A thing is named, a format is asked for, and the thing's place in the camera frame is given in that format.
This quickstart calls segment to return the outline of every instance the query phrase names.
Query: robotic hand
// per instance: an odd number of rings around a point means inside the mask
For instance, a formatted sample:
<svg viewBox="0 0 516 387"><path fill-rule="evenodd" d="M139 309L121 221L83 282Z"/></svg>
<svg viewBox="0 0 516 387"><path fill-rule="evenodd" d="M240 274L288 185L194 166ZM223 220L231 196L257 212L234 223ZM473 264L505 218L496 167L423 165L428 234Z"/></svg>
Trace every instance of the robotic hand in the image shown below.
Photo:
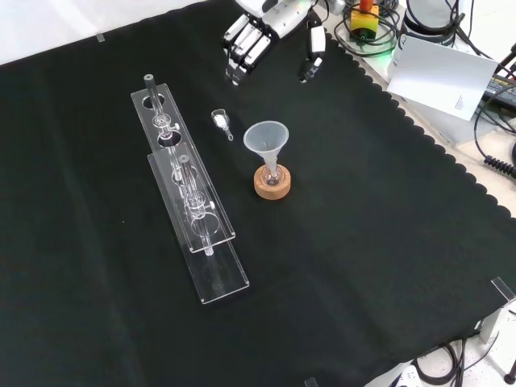
<svg viewBox="0 0 516 387"><path fill-rule="evenodd" d="M223 37L228 65L226 75L239 85L256 68L269 49L304 20L310 29L309 53L299 73L301 82L311 79L326 50L326 35L311 0L236 0L245 14Z"/></svg>

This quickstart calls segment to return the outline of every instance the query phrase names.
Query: cable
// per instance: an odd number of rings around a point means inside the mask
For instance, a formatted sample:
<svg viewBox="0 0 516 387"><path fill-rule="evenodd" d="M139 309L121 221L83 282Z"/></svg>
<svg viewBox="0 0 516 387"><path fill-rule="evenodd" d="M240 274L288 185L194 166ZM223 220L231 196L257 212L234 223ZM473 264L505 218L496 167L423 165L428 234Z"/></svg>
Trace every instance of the cable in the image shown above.
<svg viewBox="0 0 516 387"><path fill-rule="evenodd" d="M343 10L343 19L335 26L335 28L333 30L335 37L337 38L339 43L342 45L344 50L347 50L351 54L360 56L363 58L370 57L370 56L383 55L388 52L392 52L396 48L396 42L397 42L397 39L399 38L399 30L397 29L397 23L400 21L401 16L396 12L395 8L391 8L391 7L397 7L398 3L399 3L398 0L383 0L381 3L376 4L379 8L379 14L376 15L372 12L369 12L366 10L361 10L359 8L359 5L353 4L351 2L351 0L346 0L346 6L344 7L344 10ZM378 25L387 26L387 32L384 35L374 38L374 39L362 39L362 38L355 36L352 33L349 25L346 23L351 18L352 12L354 12L354 11L360 12L361 14L371 15L371 16L374 16L375 18L379 19ZM346 30L349 34L349 37L352 40L355 40L359 46L364 46L364 45L384 46L384 45L388 44L389 48L386 48L385 50L379 50L376 52L357 52L346 41L344 41L338 34L337 30L341 25L344 25L344 27L346 28ZM387 40L382 41L386 36L389 36L389 38Z"/></svg>
<svg viewBox="0 0 516 387"><path fill-rule="evenodd" d="M469 32L468 38L471 36L471 32L473 31L473 8L475 7L475 0L471 0L471 14L469 15Z"/></svg>
<svg viewBox="0 0 516 387"><path fill-rule="evenodd" d="M457 35L469 46L472 48L472 50L478 55L478 56L484 56L486 57L487 59L491 59L492 60L492 57L487 55L486 53L482 52L480 49L478 49L475 44L473 44L473 42L468 38L468 36L466 35L466 33L464 32L464 30L462 28L459 27L459 29L457 30ZM511 70L511 69L508 69L507 67L505 66L502 66L500 65L500 67L505 70L507 72L508 75L512 76L512 77L516 77L516 75L514 75L514 70Z"/></svg>
<svg viewBox="0 0 516 387"><path fill-rule="evenodd" d="M402 375L400 374L399 377L397 377L396 379L394 379L393 383L389 386L389 387L396 387L397 386L397 383L400 381L400 379L402 378Z"/></svg>
<svg viewBox="0 0 516 387"><path fill-rule="evenodd" d="M330 18L330 4L328 4L328 0L324 0L324 2L326 3L326 18L321 22L321 24L323 24ZM315 0L315 3L312 7L315 7L318 4L319 4L319 0Z"/></svg>
<svg viewBox="0 0 516 387"><path fill-rule="evenodd" d="M453 6L450 8L451 9L450 23L448 23L444 27L429 27L429 26L426 26L425 24L421 23L418 20L418 18L416 18L416 16L414 15L414 12L412 11L412 8L410 7L410 0L406 0L406 9L409 11L410 17L415 21L416 24L418 24L421 28L423 28L429 32L433 32L435 34L443 34L444 35L444 32L446 30L455 30L456 31L456 29L460 25L460 22L464 18L464 14L459 15L459 0L456 0L455 3L453 4Z"/></svg>
<svg viewBox="0 0 516 387"><path fill-rule="evenodd" d="M478 121L482 115L482 113L486 114L485 112L485 108L487 108L487 106L491 103L492 100L495 99L495 97L497 97L498 95L502 94L502 93L505 93L507 90L510 90L510 89L515 89L516 88L516 85L511 85L511 86L507 86L507 87L504 87L503 89L501 90L498 90L495 94L493 94L484 104L484 106L478 106L478 108L481 110L481 112L479 114L476 115L476 119L475 119L475 125L473 126L473 135L475 137L475 145L476 145L476 148L478 149L478 152L481 153L481 155L484 157L484 164L487 164L507 175L511 175L512 177L516 178L516 167L514 167L512 164L508 164L508 163L505 163L499 159L495 159L494 157L492 156L488 156L486 155L483 151L482 151L482 148L481 146L478 144L478 138L476 136L476 127L478 126Z"/></svg>
<svg viewBox="0 0 516 387"><path fill-rule="evenodd" d="M489 354L489 351L491 351L491 348L493 348L494 344L497 342L499 335L500 335L500 332L497 333L497 337L494 338L494 340L491 343L491 345L489 346L489 348L487 348L487 351L485 352L485 354L479 360L477 360L475 363L466 367L464 369L464 371L468 371L471 367L474 367L475 365L479 364Z"/></svg>
<svg viewBox="0 0 516 387"><path fill-rule="evenodd" d="M516 130L514 129L514 127L510 124L509 121L507 121L507 119L503 116L503 114L501 113L501 109L497 106L497 114L498 114L498 117L500 118L500 120L509 127L509 130L507 130L507 128L504 128L502 127L502 129L508 131L509 133L513 133L513 134L516 134Z"/></svg>
<svg viewBox="0 0 516 387"><path fill-rule="evenodd" d="M445 385L449 381L452 381L455 375L457 374L459 361L457 360L457 354L455 353L454 349L449 343L442 344L440 347L444 348L451 358L451 370L446 375L442 377L430 377L421 370L421 368L419 367L418 359L414 359L414 361L412 362L412 365L418 371L418 375L421 378L421 380L428 383L429 385Z"/></svg>

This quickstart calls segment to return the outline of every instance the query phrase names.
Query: plastic funnel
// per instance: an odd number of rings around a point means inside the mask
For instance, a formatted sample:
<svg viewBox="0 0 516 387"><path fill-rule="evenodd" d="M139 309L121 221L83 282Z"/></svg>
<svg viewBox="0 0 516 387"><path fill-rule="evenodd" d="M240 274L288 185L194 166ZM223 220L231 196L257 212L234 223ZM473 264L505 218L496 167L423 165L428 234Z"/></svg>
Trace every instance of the plastic funnel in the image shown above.
<svg viewBox="0 0 516 387"><path fill-rule="evenodd" d="M244 145L263 157L270 172L267 181L270 185L277 183L277 154L289 139L289 130L277 121L263 121L250 127L243 135Z"/></svg>

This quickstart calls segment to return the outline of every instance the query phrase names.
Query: power strip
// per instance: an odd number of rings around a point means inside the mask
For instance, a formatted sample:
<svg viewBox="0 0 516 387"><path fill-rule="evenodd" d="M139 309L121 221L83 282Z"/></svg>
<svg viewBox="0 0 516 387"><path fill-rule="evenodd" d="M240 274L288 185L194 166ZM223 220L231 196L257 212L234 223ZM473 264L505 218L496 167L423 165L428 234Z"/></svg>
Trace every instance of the power strip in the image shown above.
<svg viewBox="0 0 516 387"><path fill-rule="evenodd" d="M409 365L403 370L402 377L400 377L396 387L422 387L418 371L413 365Z"/></svg>

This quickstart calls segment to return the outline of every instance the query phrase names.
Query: black tablecloth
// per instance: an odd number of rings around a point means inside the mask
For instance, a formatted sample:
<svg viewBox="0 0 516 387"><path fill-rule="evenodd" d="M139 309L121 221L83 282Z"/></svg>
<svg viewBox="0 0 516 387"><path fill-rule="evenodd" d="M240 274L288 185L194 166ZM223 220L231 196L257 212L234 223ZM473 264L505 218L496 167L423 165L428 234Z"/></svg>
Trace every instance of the black tablecloth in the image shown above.
<svg viewBox="0 0 516 387"><path fill-rule="evenodd" d="M306 31L245 85L223 74L239 16L210 1L0 69L0 385L362 386L467 329L516 287L509 212L335 42L308 84ZM167 83L251 288L202 306L130 99ZM235 141L211 122L224 108ZM289 196L256 196L242 144L283 122Z"/></svg>

